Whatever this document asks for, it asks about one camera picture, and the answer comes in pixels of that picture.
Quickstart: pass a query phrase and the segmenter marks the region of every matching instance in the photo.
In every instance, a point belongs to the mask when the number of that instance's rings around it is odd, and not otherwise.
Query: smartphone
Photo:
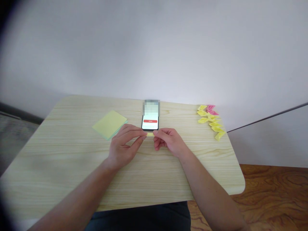
[[[159,111],[160,111],[159,100],[149,99],[143,102],[143,116],[142,116],[141,128],[144,131],[158,130]]]

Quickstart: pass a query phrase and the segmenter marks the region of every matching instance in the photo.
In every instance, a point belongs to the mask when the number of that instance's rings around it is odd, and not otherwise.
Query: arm
[[[147,133],[125,124],[112,138],[109,156],[77,188],[29,230],[84,230],[116,173],[135,157]],[[132,144],[131,139],[139,137]]]
[[[175,129],[153,132],[154,148],[167,147],[178,157],[197,205],[213,230],[250,230],[233,200],[189,150]]]

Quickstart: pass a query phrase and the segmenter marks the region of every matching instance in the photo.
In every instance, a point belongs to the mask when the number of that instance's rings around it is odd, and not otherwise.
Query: person's leg
[[[161,204],[156,207],[156,217],[167,230],[190,230],[191,217],[187,201]]]
[[[95,230],[190,230],[187,201],[96,212],[86,227]]]

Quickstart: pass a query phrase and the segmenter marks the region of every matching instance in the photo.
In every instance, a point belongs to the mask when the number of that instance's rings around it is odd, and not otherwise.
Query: wooden floor
[[[252,230],[308,230],[308,168],[241,165],[245,191],[231,196]],[[189,201],[191,230],[211,230]]]

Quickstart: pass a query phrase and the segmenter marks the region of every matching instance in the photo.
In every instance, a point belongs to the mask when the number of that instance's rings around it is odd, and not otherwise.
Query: small yellow paper
[[[205,108],[207,107],[207,105],[200,105],[200,107],[198,107],[198,111],[203,111]]]
[[[217,122],[209,123],[209,125],[210,125],[211,127],[222,127],[222,125],[219,124],[219,123],[217,123]]]
[[[198,113],[200,116],[207,116],[207,115],[208,115],[208,113],[205,112],[205,111],[198,111],[197,113]]]
[[[215,119],[212,119],[211,116],[209,116],[209,115],[208,115],[208,120],[209,120],[210,122],[215,122]]]
[[[209,115],[209,117],[211,117],[211,119],[216,119],[216,118],[219,118],[219,116],[217,116],[217,115]]]
[[[213,129],[214,132],[225,132],[220,127],[212,127],[212,129]]]
[[[101,134],[106,140],[109,140],[111,136],[126,122],[126,118],[116,111],[110,111],[100,121],[92,126],[99,134]]]
[[[215,139],[217,141],[220,141],[220,138],[225,134],[226,132],[219,132],[216,136],[215,136]]]
[[[208,118],[203,117],[203,118],[201,118],[201,119],[198,120],[198,123],[204,124],[204,123],[207,122],[208,120],[209,120]]]

